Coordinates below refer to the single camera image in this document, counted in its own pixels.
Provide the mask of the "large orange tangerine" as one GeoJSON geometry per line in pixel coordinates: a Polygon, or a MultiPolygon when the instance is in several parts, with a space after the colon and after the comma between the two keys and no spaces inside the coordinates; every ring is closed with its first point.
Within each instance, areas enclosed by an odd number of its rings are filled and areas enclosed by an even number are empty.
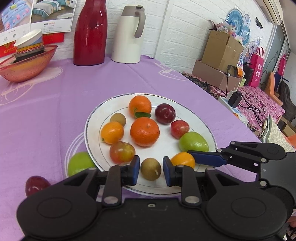
{"type": "Polygon", "coordinates": [[[130,127],[133,142],[141,147],[150,147],[160,136],[158,124],[151,118],[137,118],[130,127]]]}

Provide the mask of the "red yellow plum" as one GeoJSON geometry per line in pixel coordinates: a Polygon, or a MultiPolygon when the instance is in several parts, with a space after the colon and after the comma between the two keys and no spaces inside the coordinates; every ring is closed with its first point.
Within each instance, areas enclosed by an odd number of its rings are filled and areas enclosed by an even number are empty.
{"type": "Polygon", "coordinates": [[[130,143],[119,141],[111,145],[109,156],[115,164],[130,163],[135,156],[135,148],[130,143]]]}

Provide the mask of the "dark red plum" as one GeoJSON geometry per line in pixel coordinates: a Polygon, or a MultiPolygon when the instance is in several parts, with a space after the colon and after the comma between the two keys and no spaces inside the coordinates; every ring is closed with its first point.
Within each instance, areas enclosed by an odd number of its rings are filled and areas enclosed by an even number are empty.
{"type": "Polygon", "coordinates": [[[164,125],[172,123],[176,118],[175,109],[167,103],[159,104],[156,107],[154,114],[156,116],[156,120],[164,125]]]}

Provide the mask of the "stacked paper cups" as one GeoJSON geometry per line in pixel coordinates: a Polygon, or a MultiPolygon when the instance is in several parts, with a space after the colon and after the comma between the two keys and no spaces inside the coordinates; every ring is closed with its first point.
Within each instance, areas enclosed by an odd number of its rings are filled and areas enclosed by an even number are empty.
{"type": "Polygon", "coordinates": [[[41,29],[35,29],[17,39],[14,43],[16,47],[15,61],[20,62],[32,56],[44,52],[43,35],[41,29]]]}

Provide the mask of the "oblong green apple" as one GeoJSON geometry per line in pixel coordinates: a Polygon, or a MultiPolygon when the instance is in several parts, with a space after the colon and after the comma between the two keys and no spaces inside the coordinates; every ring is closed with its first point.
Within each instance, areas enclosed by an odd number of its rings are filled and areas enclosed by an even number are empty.
{"type": "Polygon", "coordinates": [[[179,139],[179,148],[182,152],[189,150],[208,152],[207,141],[197,132],[187,132],[179,139]]]}

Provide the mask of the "flat cardboard box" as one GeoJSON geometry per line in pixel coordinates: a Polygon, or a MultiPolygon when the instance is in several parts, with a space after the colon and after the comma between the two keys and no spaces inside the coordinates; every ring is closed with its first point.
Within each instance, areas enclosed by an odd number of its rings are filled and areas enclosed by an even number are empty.
{"type": "Polygon", "coordinates": [[[242,80],[234,76],[227,77],[224,72],[206,65],[200,60],[196,60],[192,74],[223,91],[236,91],[242,80]]]}

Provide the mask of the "red thermos jug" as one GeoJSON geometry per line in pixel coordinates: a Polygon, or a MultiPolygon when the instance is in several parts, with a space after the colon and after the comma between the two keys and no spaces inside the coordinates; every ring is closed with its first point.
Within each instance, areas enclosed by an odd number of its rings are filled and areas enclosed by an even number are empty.
{"type": "Polygon", "coordinates": [[[102,64],[105,60],[106,39],[106,1],[88,0],[75,28],[73,64],[77,66],[102,64]]]}

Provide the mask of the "white porcelain plate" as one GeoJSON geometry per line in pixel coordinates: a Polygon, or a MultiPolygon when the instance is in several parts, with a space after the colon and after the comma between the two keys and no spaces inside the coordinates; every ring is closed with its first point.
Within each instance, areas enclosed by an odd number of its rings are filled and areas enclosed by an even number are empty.
{"type": "Polygon", "coordinates": [[[214,152],[216,141],[208,126],[181,104],[152,94],[124,94],[96,107],[85,125],[85,144],[101,171],[130,163],[139,156],[137,183],[126,189],[146,196],[175,196],[179,186],[167,186],[163,157],[194,150],[214,152]]]}

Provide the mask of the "dark purple plum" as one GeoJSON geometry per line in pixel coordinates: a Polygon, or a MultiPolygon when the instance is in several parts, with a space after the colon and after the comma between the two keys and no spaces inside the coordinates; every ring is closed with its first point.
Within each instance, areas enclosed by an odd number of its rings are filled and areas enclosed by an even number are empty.
{"type": "Polygon", "coordinates": [[[26,196],[29,197],[30,195],[43,190],[47,187],[50,187],[51,184],[47,179],[42,176],[31,176],[27,179],[25,184],[25,193],[26,196]]]}

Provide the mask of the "small yellow orange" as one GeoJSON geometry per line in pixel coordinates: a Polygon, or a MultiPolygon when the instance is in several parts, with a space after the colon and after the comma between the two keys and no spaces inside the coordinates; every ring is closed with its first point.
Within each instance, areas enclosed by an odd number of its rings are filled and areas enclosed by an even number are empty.
{"type": "Polygon", "coordinates": [[[105,124],[100,131],[100,140],[107,144],[115,144],[124,136],[124,128],[117,121],[105,124]]]}

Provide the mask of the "purple tablecloth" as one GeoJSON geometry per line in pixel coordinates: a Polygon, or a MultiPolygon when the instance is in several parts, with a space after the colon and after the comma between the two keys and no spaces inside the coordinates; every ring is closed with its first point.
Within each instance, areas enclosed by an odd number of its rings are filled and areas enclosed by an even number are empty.
{"type": "Polygon", "coordinates": [[[164,63],[142,56],[125,65],[106,57],[96,66],[53,61],[23,83],[1,80],[1,240],[20,240],[16,209],[25,183],[39,175],[64,179],[67,157],[85,150],[83,132],[91,111],[125,93],[151,93],[181,103],[211,130],[219,148],[257,137],[203,89],[164,63]]]}

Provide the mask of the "leafed orange tangerine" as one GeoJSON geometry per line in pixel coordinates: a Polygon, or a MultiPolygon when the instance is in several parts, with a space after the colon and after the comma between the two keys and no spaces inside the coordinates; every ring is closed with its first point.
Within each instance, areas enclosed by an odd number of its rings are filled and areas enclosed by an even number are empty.
{"type": "Polygon", "coordinates": [[[130,100],[128,110],[130,115],[135,118],[136,112],[151,113],[152,104],[147,97],[143,95],[136,95],[130,100]]]}

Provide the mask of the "pink gift bag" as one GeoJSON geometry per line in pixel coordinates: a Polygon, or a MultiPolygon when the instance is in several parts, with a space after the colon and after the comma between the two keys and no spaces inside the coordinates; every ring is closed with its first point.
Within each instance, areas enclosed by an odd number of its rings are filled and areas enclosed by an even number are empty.
{"type": "Polygon", "coordinates": [[[260,78],[263,71],[264,49],[262,47],[258,47],[257,50],[252,54],[250,64],[250,68],[253,69],[253,74],[248,85],[256,88],[260,83],[260,78]]]}

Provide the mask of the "small orange kumquat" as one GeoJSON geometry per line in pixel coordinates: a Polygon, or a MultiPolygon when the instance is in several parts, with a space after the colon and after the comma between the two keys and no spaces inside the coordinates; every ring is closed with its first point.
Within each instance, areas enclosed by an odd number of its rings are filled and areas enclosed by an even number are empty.
{"type": "Polygon", "coordinates": [[[173,156],[171,158],[171,163],[174,166],[184,165],[184,166],[189,166],[192,168],[195,168],[195,166],[196,166],[196,162],[195,162],[194,157],[187,152],[181,152],[181,153],[178,153],[175,156],[173,156]]]}

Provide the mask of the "white thermos jug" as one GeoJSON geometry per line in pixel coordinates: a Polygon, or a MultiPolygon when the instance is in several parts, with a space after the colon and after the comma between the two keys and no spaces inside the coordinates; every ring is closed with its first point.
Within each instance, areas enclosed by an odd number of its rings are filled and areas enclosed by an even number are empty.
{"type": "Polygon", "coordinates": [[[140,61],[145,20],[143,6],[124,7],[114,34],[112,61],[125,64],[140,61]]]}

